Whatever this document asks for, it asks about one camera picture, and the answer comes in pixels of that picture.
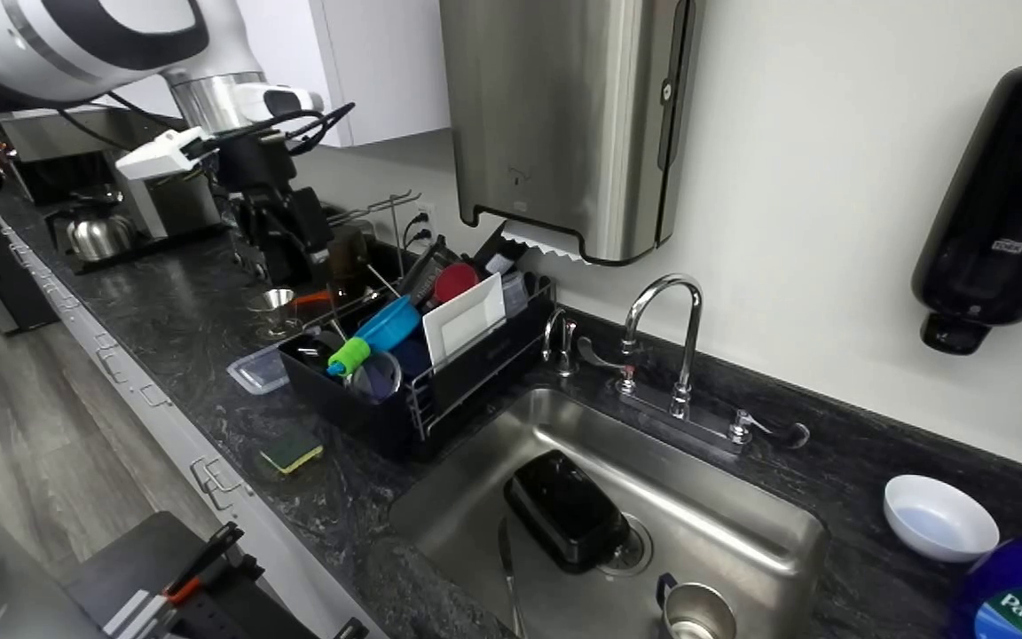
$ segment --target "small white dish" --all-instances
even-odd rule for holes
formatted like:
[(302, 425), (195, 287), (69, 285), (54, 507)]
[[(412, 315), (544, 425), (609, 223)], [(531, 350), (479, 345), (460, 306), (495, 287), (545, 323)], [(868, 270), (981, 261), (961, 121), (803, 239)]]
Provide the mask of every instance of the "small white dish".
[(894, 476), (883, 514), (896, 538), (931, 562), (970, 563), (1001, 544), (1001, 526), (980, 500), (931, 476)]

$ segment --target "stainless steel sink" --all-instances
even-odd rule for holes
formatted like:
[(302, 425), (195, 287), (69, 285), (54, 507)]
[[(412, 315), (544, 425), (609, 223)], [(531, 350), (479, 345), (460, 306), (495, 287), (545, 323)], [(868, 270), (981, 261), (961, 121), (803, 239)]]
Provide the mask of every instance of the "stainless steel sink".
[[(631, 517), (631, 544), (584, 575), (559, 570), (515, 523), (505, 483), (563, 449)], [(501, 526), (511, 517), (515, 597)], [(460, 592), (524, 634), (663, 639), (656, 578), (702, 581), (732, 607), (738, 639), (797, 631), (812, 601), (822, 526), (816, 514), (666, 446), (587, 405), (531, 386), (396, 500), (393, 530)]]

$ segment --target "black tray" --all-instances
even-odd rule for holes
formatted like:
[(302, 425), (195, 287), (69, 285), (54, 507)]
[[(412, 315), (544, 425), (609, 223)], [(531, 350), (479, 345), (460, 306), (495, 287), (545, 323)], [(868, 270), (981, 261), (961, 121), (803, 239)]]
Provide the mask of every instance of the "black tray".
[(553, 311), (551, 285), (531, 279), (528, 308), (511, 315), (501, 331), (456, 354), (436, 371), (401, 382), (386, 401), (347, 390), (325, 376), (318, 359), (298, 346), (321, 346), (314, 333), (281, 345), (283, 370), (298, 398), (305, 398), (330, 425), (357, 437), (393, 460), (436, 454), (501, 386), (538, 360), (544, 325)]

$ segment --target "countertop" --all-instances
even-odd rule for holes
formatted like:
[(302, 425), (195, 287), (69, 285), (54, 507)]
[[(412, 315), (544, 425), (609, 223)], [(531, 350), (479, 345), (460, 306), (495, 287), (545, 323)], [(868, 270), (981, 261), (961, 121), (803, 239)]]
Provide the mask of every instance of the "countertop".
[[(390, 537), (386, 511), (427, 466), (377, 457), (314, 417), (289, 390), (248, 398), (226, 381), (226, 360), (262, 345), (259, 315), (248, 311), (259, 291), (226, 239), (75, 274), (54, 252), (40, 208), (0, 194), (0, 217), (390, 634), (505, 634), (492, 614)], [(1013, 460), (716, 359), (700, 359), (700, 386), (760, 417), (812, 425), (803, 449), (751, 446), (727, 466), (826, 526), (812, 634), (941, 634), (965, 569), (923, 562), (889, 537), (880, 491), (896, 472), (951, 479), (996, 514), (1004, 538), (1022, 537)], [(325, 454), (294, 479), (269, 479), (256, 454), (283, 430), (318, 434)]]

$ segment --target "stainless steel paper towel dispenser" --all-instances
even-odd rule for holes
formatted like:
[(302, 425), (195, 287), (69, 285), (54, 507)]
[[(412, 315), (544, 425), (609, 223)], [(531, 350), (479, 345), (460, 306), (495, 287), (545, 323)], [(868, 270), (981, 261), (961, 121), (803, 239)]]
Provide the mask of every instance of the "stainless steel paper towel dispenser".
[(442, 0), (460, 217), (631, 261), (674, 231), (674, 137), (700, 0)]

